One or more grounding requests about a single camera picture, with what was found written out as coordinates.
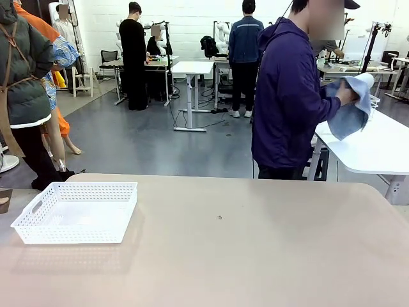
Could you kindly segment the mannequin in green puffer vest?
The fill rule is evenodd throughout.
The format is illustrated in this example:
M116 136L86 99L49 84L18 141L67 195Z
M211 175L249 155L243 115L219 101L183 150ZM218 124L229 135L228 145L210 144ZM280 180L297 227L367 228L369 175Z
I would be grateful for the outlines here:
M41 125L51 119L42 78L54 66L53 45L22 16L13 0L0 0L0 132L11 153L36 173L39 191L64 177L43 142Z

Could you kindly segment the white perforated plastic basket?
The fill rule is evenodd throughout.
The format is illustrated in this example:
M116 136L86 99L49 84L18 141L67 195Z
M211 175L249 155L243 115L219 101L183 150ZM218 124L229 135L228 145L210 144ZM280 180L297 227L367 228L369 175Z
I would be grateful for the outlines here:
M23 243L120 244L137 204L137 182L53 182L11 227Z

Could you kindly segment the black mesh office chair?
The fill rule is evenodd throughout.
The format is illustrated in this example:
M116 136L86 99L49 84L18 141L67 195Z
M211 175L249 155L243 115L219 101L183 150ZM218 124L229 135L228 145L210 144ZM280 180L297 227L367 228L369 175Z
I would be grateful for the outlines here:
M99 76L101 79L105 79L107 77L107 72L109 75L114 75L116 69L114 66L109 65L110 62L116 61L119 59L118 51L100 51L101 57L101 65L98 68Z

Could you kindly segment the grey workbench desk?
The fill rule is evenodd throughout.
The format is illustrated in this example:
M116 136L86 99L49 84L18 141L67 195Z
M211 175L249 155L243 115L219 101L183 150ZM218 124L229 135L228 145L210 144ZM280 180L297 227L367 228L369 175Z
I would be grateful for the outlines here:
M173 77L172 77L172 67L173 61L177 59L177 56L172 56L171 58L157 58L157 60L151 61L146 66L150 68L153 72L163 74L165 77L165 89L166 89L166 100L164 102L164 107L167 107L172 99L173 90L169 90L169 81L171 81L171 85L173 85ZM120 59L109 61L105 63L106 66L110 66L114 70L114 77L116 81L116 94L117 94L117 101L115 101L114 105L118 106L122 102L127 100L127 95L123 92L123 87L121 84L121 77L120 71L123 70L123 61Z

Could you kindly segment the wooden step stool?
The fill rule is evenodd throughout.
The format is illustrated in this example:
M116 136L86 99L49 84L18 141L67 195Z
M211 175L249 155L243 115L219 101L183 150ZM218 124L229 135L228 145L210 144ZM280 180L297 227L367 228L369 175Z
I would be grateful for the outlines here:
M94 71L89 69L88 73L80 74L75 67L72 67L73 96L77 96L78 91L88 92L90 97L94 96Z

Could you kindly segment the mannequin in orange and blue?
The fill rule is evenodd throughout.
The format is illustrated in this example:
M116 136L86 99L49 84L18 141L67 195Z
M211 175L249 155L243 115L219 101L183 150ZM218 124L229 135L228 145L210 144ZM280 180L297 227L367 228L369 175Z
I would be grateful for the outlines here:
M43 19L25 11L22 8L20 0L13 0L13 4L18 15L24 17L31 26L37 29L52 43L54 66L51 68L51 71L42 78L42 84L45 86L51 110L51 119L46 123L46 140L53 154L53 158L55 158L55 160L61 159L62 161L65 161L65 147L58 120L59 109L57 106L57 88L54 83L52 71L60 71L63 68L69 67L75 62L79 54L52 26L46 23Z

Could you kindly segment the person in black clothes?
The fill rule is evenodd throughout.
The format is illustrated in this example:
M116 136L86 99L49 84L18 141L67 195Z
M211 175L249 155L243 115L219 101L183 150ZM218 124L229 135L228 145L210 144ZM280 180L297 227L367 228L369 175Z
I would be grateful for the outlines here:
M129 2L128 17L119 26L125 89L128 97L128 108L131 111L143 111L148 106L145 78L147 53L144 29L139 23L141 14L142 10L139 3Z

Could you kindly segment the white round stand base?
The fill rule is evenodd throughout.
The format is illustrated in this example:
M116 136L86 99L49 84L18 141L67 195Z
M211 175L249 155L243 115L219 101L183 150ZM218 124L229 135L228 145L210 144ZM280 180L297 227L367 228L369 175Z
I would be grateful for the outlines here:
M19 158L14 155L0 155L0 173L10 171L19 165Z

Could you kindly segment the person in blue jacket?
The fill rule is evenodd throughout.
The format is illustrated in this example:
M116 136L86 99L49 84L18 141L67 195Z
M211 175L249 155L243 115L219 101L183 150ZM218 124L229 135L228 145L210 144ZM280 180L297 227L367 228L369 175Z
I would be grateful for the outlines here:
M253 17L255 0L243 0L243 18L235 22L229 35L229 64L233 78L233 103L229 114L240 117L241 96L245 96L246 118L252 116L256 78L261 53L258 35L264 30L261 21Z

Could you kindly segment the person's right hand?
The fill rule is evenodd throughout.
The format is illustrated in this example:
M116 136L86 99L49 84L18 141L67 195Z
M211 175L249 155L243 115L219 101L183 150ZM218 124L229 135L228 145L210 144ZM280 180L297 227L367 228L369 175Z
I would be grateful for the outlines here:
M341 79L339 89L336 93L336 97L340 100L341 106L351 104L359 98L359 96L351 88L348 88L347 85L348 83L344 79Z

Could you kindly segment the blue cloth towel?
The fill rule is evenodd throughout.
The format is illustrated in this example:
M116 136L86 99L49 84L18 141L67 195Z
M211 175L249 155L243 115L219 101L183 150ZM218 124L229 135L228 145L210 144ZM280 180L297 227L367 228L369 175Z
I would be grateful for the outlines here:
M345 76L331 83L333 87L340 86L341 79L344 79L359 98L341 106L335 116L328 121L328 126L331 133L340 141L349 135L365 128L371 112L370 90L365 82L357 79L356 76Z

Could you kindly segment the person in black cap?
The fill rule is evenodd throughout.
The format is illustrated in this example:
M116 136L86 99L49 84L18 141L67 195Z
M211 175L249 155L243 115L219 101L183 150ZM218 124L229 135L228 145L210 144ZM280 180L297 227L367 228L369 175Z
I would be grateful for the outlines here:
M356 10L360 8L360 5L354 0L344 0L344 7L348 10ZM316 59L320 57L322 51L333 52L337 57L344 58L344 52L338 47L335 40L310 40L310 44Z

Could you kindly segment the long grey lab desk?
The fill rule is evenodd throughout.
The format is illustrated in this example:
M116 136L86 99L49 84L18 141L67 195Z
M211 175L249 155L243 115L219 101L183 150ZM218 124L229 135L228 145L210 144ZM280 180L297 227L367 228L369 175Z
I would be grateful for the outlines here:
M318 70L322 74L322 80L334 80L344 76L356 76L364 73L362 65L344 65L340 63L318 64ZM393 78L398 73L398 69L391 68L385 63L370 61L366 72L374 77L373 93L378 93L383 82Z

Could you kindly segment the person in purple jacket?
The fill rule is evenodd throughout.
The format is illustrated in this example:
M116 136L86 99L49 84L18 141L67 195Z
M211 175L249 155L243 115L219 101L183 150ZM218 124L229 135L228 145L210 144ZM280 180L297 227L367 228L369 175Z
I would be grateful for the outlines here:
M309 37L331 28L344 9L344 0L293 0L289 16L259 36L252 157L260 179L293 180L311 157L321 86Z

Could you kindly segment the black tripod stand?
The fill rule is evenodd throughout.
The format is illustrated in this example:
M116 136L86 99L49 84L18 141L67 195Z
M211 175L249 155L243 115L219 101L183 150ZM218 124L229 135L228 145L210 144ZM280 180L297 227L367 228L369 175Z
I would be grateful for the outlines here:
M375 45L376 37L378 33L382 33L385 38L389 36L389 33L392 31L392 24L389 22L372 22L371 29L368 31L369 38L366 43L365 53L363 57L363 62L360 64L359 71L362 73L367 72L369 62L371 61L372 51Z

